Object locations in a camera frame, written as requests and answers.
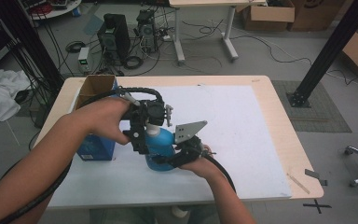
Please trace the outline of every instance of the floor mat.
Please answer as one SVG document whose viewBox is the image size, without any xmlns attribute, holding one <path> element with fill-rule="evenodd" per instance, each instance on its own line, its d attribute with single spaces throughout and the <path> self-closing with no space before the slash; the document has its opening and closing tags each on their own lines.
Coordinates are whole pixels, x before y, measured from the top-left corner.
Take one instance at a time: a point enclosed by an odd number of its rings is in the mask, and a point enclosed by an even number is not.
<svg viewBox="0 0 358 224">
<path fill-rule="evenodd" d="M 83 29 L 83 33 L 86 35 L 95 35 L 100 30 L 101 26 L 103 25 L 103 20 L 98 18 L 95 15 L 92 15 L 89 19 L 89 22 Z"/>
<path fill-rule="evenodd" d="M 333 100 L 319 83 L 312 92 L 309 108 L 291 107 L 286 93 L 294 92 L 300 81 L 272 81 L 283 107 L 297 132 L 351 133 Z"/>
</svg>

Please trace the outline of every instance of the table leg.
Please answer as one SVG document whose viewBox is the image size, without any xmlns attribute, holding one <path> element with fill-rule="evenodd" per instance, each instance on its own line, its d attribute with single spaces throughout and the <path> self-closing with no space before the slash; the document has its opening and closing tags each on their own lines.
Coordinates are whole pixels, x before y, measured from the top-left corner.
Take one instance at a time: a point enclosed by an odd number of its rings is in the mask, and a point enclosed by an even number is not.
<svg viewBox="0 0 358 224">
<path fill-rule="evenodd" d="M 235 13 L 235 7 L 230 7 L 228 11 L 228 18 L 227 18 L 227 27 L 226 32 L 222 33 L 223 36 L 223 42 L 225 43 L 230 55 L 231 55 L 231 61 L 238 59 L 237 51 L 232 46 L 231 40 L 229 39 L 229 34 L 231 32 L 232 27 L 232 21 L 234 20 L 234 13 Z"/>
<path fill-rule="evenodd" d="M 175 9 L 175 35 L 173 37 L 173 44 L 175 45 L 178 63 L 181 64 L 185 62 L 185 54 L 183 53 L 182 44 L 180 43 L 179 25 L 180 25 L 179 8 L 177 7 Z"/>
</svg>

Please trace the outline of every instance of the wheel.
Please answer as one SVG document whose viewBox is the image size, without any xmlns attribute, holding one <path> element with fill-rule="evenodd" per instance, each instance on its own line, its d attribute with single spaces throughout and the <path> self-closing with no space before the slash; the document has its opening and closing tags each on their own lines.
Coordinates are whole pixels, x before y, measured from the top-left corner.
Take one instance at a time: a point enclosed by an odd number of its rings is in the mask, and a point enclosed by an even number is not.
<svg viewBox="0 0 358 224">
<path fill-rule="evenodd" d="M 353 188 L 356 188 L 358 186 L 358 183 L 356 183 L 354 180 L 350 182 L 350 186 Z"/>
<path fill-rule="evenodd" d="M 353 154 L 353 151 L 348 148 L 345 148 L 344 153 L 345 153 L 345 155 L 351 155 L 351 154 Z"/>
<path fill-rule="evenodd" d="M 37 28 L 40 26 L 41 21 L 34 21 L 34 28 Z"/>
</svg>

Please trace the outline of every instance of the person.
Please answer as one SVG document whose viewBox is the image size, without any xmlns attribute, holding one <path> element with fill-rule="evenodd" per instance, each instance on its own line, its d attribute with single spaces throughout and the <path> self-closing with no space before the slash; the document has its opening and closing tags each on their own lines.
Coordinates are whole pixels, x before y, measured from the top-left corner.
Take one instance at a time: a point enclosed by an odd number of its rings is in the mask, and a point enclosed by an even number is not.
<svg viewBox="0 0 358 224">
<path fill-rule="evenodd" d="M 107 97 L 59 118 L 34 149 L 0 181 L 0 220 L 23 208 L 54 183 L 87 134 L 107 137 L 121 145 L 129 143 L 128 136 L 118 128 L 129 107 L 130 103 L 124 99 Z M 221 223 L 255 223 L 224 175 L 211 162 L 199 158 L 180 168 L 208 182 Z M 51 196 L 14 223 L 37 223 Z"/>
</svg>

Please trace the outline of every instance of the metal bracket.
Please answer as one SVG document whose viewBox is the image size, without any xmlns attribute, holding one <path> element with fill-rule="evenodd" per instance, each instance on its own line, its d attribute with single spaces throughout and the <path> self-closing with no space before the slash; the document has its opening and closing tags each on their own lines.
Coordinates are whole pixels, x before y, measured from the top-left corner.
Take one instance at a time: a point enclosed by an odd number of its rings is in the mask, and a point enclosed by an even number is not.
<svg viewBox="0 0 358 224">
<path fill-rule="evenodd" d="M 297 91 L 293 93 L 287 92 L 286 97 L 289 100 L 289 104 L 291 107 L 310 108 L 310 102 L 308 101 L 308 99 Z"/>
<path fill-rule="evenodd" d="M 185 142 L 186 140 L 192 138 L 196 133 L 198 133 L 208 122 L 198 121 L 194 123 L 176 125 L 175 128 L 175 144 Z"/>
</svg>

